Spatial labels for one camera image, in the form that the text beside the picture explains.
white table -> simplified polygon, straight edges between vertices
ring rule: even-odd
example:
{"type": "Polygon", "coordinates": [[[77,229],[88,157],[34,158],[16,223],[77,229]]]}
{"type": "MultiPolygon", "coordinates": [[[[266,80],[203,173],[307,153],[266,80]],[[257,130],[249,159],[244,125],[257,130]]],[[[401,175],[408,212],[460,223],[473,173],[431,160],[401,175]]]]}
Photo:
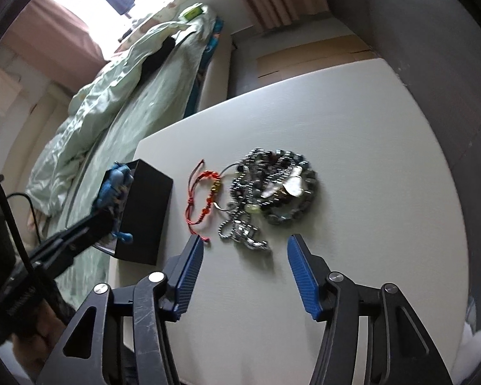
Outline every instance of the white table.
{"type": "MultiPolygon", "coordinates": [[[[188,312],[168,326],[178,373],[195,385],[306,384],[324,324],[305,312],[287,261],[301,233],[312,253],[354,282],[403,290],[450,369],[468,290],[467,244],[451,174],[426,119],[381,59],[336,66],[225,101],[144,139],[142,158],[174,179],[159,262],[178,254],[187,178],[201,158],[221,170],[254,147],[302,153],[320,191],[289,229],[261,222],[265,256],[211,236],[188,312]]],[[[200,209],[208,186],[198,189],[200,209]]],[[[153,268],[112,260],[109,282],[127,285],[153,268]]],[[[366,323],[353,383],[363,382],[366,323]]]]}

pile of jewelry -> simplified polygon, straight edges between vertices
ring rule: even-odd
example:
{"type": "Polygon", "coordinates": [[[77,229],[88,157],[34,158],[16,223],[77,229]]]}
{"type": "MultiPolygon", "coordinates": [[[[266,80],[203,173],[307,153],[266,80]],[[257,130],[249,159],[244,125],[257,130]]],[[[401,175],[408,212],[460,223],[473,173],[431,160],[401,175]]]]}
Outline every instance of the pile of jewelry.
{"type": "Polygon", "coordinates": [[[236,176],[230,186],[232,201],[226,208],[214,203],[228,215],[219,225],[219,237],[268,251],[267,242],[255,240],[258,228],[250,224],[252,215],[261,214],[270,224],[283,226],[301,219],[315,196],[316,172],[303,155],[284,150],[253,149],[225,168],[221,176],[233,166],[236,176]]]}

red braided string bracelet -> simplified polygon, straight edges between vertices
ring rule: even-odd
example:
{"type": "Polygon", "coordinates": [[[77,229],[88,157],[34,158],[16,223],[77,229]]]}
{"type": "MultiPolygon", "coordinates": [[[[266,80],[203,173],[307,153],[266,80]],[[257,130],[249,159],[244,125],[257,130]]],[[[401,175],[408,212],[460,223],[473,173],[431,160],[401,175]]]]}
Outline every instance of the red braided string bracelet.
{"type": "MultiPolygon", "coordinates": [[[[191,172],[189,175],[189,181],[187,182],[187,208],[185,209],[185,220],[187,222],[187,226],[189,227],[189,231],[191,234],[195,235],[197,234],[192,226],[199,224],[203,221],[205,216],[210,213],[210,208],[212,207],[212,204],[214,203],[214,196],[217,194],[221,187],[221,176],[219,175],[218,172],[215,171],[203,171],[201,174],[199,174],[194,182],[192,182],[192,178],[196,175],[196,172],[198,172],[198,169],[205,164],[205,160],[202,159],[199,161],[199,163],[196,165],[194,170],[191,172]],[[201,213],[199,215],[199,218],[196,221],[191,220],[191,214],[194,210],[194,191],[196,189],[196,186],[198,185],[199,181],[202,179],[206,178],[211,178],[213,179],[213,184],[212,188],[210,189],[210,193],[207,196],[207,204],[201,209],[201,213]]],[[[204,242],[208,242],[210,239],[208,237],[203,237],[200,236],[204,242]]]]}

cardboard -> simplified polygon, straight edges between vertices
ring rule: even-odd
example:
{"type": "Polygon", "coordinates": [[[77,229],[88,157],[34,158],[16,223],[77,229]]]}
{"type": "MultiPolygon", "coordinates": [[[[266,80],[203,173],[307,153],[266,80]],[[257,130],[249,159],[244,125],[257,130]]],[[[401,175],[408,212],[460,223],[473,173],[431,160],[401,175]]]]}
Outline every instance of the cardboard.
{"type": "Polygon", "coordinates": [[[308,72],[374,58],[357,36],[348,35],[290,47],[257,59],[260,87],[308,72]]]}

silver screw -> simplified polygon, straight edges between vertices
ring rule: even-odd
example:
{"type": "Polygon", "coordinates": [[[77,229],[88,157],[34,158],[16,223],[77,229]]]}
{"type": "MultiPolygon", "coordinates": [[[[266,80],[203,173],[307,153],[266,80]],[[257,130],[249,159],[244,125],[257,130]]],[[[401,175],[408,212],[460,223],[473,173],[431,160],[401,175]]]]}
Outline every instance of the silver screw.
{"type": "Polygon", "coordinates": [[[152,272],[148,279],[151,281],[151,282],[160,282],[164,279],[165,275],[162,273],[162,272],[152,272]]]}
{"type": "Polygon", "coordinates": [[[103,294],[103,293],[106,293],[108,289],[109,289],[109,285],[98,284],[93,288],[93,291],[95,291],[97,294],[103,294]]]}
{"type": "Polygon", "coordinates": [[[342,282],[344,281],[344,275],[342,275],[340,272],[332,272],[329,276],[329,279],[333,282],[342,282]]]}
{"type": "Polygon", "coordinates": [[[385,291],[389,294],[395,294],[397,291],[399,291],[399,288],[397,287],[397,285],[394,284],[386,284],[385,291]]]}

